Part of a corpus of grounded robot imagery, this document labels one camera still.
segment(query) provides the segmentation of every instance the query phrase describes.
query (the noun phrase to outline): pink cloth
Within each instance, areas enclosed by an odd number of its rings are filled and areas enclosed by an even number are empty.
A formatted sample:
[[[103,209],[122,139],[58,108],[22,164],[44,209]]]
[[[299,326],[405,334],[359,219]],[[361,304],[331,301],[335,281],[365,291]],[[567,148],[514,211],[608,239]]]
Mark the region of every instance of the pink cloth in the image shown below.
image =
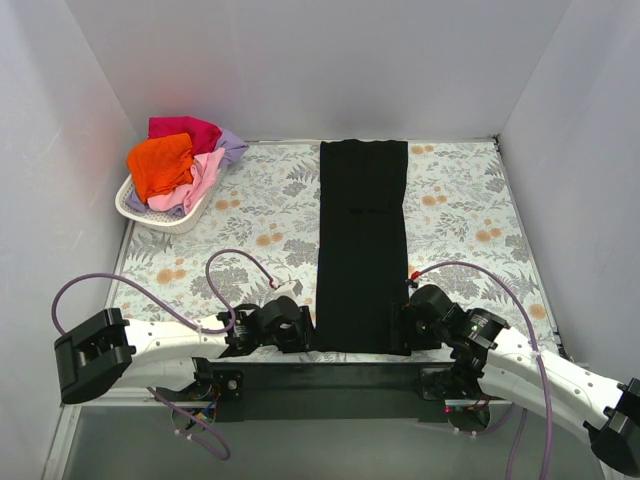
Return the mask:
[[[213,123],[194,117],[151,117],[149,119],[149,138],[167,137],[177,133],[188,133],[193,148],[192,155],[213,152],[216,142],[222,136]]]
[[[216,179],[218,178],[218,165],[224,157],[224,148],[219,148],[212,153],[203,153],[193,157],[194,164],[191,167],[193,183],[180,185],[171,193],[149,197],[147,203],[151,210],[166,212],[176,205],[184,205],[185,215],[189,215],[196,202],[204,197]]]

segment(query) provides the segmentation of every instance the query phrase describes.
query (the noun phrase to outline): table top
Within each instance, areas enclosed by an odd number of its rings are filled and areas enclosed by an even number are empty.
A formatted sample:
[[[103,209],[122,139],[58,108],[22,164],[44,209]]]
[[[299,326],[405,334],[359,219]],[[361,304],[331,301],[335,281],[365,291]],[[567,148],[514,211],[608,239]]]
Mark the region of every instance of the table top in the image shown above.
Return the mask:
[[[169,235],[130,222],[116,272],[135,280],[193,320],[224,310],[205,276],[208,257],[222,248],[256,256],[279,282],[299,280],[300,302],[315,321],[319,247],[319,143],[252,144],[214,186],[196,227]],[[409,143],[403,204],[409,275],[434,263],[463,260],[497,274],[516,293],[534,322],[538,342],[557,351],[555,323],[531,256],[503,166],[492,142]],[[212,277],[232,304],[262,303],[271,293],[260,272],[228,255],[212,266]],[[464,308],[482,307],[526,332],[509,297],[483,274],[444,267],[425,275]],[[172,321],[146,297],[117,284],[110,303],[126,317]],[[233,361],[381,362],[446,361],[449,349],[380,354],[306,352],[283,355],[274,347]]]

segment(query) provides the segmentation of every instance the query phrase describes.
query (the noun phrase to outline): black fabric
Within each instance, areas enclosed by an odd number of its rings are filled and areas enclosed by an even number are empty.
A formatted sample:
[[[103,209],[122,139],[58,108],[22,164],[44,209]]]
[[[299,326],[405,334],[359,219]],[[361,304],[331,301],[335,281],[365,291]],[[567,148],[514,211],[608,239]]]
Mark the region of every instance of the black fabric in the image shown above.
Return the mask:
[[[389,352],[391,306],[409,300],[407,161],[406,142],[320,145],[319,350]]]

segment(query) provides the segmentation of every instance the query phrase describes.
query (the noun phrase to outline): floral tablecloth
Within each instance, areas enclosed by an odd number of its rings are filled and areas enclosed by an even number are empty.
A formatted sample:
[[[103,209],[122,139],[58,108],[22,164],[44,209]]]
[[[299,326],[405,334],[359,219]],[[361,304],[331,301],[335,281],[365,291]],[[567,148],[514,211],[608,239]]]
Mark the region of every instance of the floral tablecloth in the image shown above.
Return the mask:
[[[127,231],[121,273],[144,285],[185,316],[198,319],[224,310],[204,276],[207,258],[235,247],[255,255],[278,281],[299,280],[300,301],[315,321],[319,244],[319,144],[252,145],[229,168],[198,225],[182,235],[138,223]],[[491,142],[410,143],[404,215],[409,271],[444,260],[465,260],[498,274],[524,303],[538,341],[557,351],[553,323]],[[271,289],[246,259],[229,255],[213,265],[213,278],[233,304],[262,303]],[[444,289],[463,307],[482,307],[522,332],[524,322],[507,295],[481,273],[444,267],[421,279]],[[113,305],[125,316],[172,321],[157,305],[119,284]],[[442,361],[449,350],[411,357],[309,352],[283,355],[262,348],[244,361]]]

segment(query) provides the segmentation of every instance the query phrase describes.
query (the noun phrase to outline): black cloth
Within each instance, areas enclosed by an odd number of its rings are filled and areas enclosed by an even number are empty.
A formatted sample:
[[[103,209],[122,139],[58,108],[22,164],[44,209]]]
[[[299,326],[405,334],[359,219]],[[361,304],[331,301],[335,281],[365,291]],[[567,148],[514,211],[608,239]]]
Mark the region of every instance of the black cloth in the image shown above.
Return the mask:
[[[320,145],[318,350],[389,353],[391,307],[409,301],[407,162],[406,142]]]

